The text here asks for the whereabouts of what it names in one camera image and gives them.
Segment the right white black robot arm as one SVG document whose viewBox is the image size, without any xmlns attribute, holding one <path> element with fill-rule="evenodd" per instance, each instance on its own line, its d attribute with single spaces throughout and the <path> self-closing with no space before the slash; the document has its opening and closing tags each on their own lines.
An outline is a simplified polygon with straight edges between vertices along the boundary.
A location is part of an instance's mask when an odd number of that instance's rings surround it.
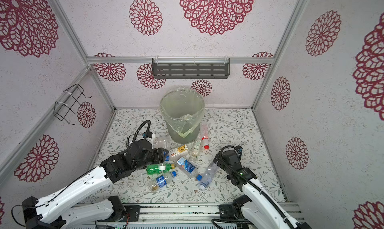
<svg viewBox="0 0 384 229">
<path fill-rule="evenodd" d="M 214 163 L 243 195 L 226 206 L 220 219 L 212 219 L 212 224 L 218 229 L 222 228 L 220 223 L 253 225 L 257 229 L 310 229 L 308 223 L 300 223 L 270 196 L 251 169 L 242 166 L 242 155 L 241 146 L 228 145 L 214 158 Z"/>
</svg>

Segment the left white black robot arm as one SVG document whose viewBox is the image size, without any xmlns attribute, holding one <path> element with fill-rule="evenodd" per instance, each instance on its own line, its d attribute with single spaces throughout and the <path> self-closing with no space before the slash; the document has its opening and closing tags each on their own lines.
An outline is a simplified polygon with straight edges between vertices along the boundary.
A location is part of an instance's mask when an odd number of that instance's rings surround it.
<svg viewBox="0 0 384 229">
<path fill-rule="evenodd" d="M 65 188 L 39 199 L 25 199 L 22 202 L 25 227 L 68 229 L 90 221 L 115 222 L 123 219 L 126 208 L 117 196 L 85 206 L 77 206 L 77 203 L 129 177 L 132 172 L 163 163 L 168 153 L 167 149 L 154 148 L 152 139 L 134 140 L 126 150 L 108 157 Z"/>
</svg>

